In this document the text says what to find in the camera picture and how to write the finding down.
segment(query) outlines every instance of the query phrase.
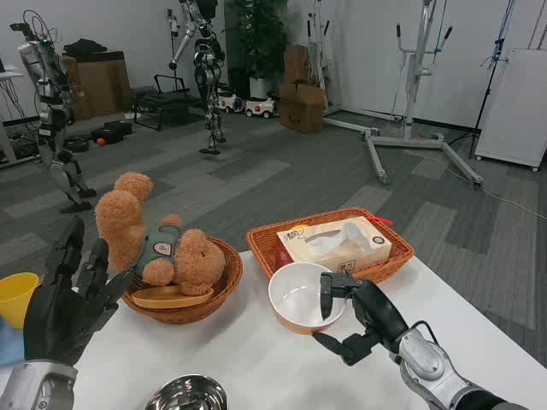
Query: tissue box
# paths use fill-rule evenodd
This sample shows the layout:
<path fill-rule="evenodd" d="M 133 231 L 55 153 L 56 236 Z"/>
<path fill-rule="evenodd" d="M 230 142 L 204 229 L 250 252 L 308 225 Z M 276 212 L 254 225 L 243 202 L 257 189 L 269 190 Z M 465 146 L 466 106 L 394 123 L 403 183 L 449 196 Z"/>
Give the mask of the tissue box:
<path fill-rule="evenodd" d="M 389 258 L 391 242 L 360 216 L 277 232 L 276 269 L 312 262 L 333 272 L 353 273 Z"/>

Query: red tag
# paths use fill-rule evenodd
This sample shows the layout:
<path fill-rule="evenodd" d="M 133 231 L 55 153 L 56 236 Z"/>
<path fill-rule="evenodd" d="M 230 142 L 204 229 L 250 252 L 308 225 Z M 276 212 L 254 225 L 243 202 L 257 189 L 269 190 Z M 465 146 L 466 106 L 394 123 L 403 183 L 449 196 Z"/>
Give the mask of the red tag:
<path fill-rule="evenodd" d="M 393 222 L 391 220 L 385 220 L 384 218 L 379 218 L 378 216 L 369 216 L 369 217 L 367 217 L 367 219 L 371 222 L 376 221 L 376 222 L 381 222 L 382 224 L 386 224 L 386 225 L 389 225 L 389 226 L 393 225 Z"/>

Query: toy car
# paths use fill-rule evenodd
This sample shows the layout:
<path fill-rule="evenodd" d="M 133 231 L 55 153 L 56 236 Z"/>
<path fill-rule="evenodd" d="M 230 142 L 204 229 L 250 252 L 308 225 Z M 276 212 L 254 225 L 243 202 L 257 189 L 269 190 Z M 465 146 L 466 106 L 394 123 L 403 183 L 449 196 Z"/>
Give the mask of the toy car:
<path fill-rule="evenodd" d="M 219 108 L 227 113 L 239 113 L 244 110 L 243 100 L 233 92 L 219 93 Z"/>
<path fill-rule="evenodd" d="M 247 100 L 247 106 L 245 108 L 245 114 L 248 117 L 253 115 L 261 115 L 268 119 L 275 115 L 278 115 L 278 101 L 268 98 L 250 98 Z"/>

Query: white bowl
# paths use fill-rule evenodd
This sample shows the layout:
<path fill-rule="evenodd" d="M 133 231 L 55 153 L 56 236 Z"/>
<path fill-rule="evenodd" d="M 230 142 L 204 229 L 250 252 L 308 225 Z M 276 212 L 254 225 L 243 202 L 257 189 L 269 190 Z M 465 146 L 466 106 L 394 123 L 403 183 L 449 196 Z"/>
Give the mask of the white bowl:
<path fill-rule="evenodd" d="M 320 304 L 320 279 L 324 266 L 294 262 L 281 267 L 270 279 L 268 294 L 275 316 L 290 331 L 311 335 L 324 331 L 345 310 L 345 299 L 332 300 L 332 314 L 323 320 Z"/>

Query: teddy bear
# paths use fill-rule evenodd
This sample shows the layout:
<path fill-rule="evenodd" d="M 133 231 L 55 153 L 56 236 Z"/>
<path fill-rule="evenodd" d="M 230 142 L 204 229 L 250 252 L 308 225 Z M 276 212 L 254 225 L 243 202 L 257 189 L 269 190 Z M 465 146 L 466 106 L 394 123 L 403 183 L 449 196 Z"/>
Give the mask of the teddy bear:
<path fill-rule="evenodd" d="M 143 222 L 143 205 L 153 187 L 142 173 L 124 173 L 114 190 L 99 200 L 97 229 L 109 244 L 110 265 L 119 272 L 132 268 L 153 286 L 175 283 L 182 295 L 209 293 L 224 271 L 224 253 L 201 230 L 181 234 L 182 220 L 176 214 L 149 230 Z"/>

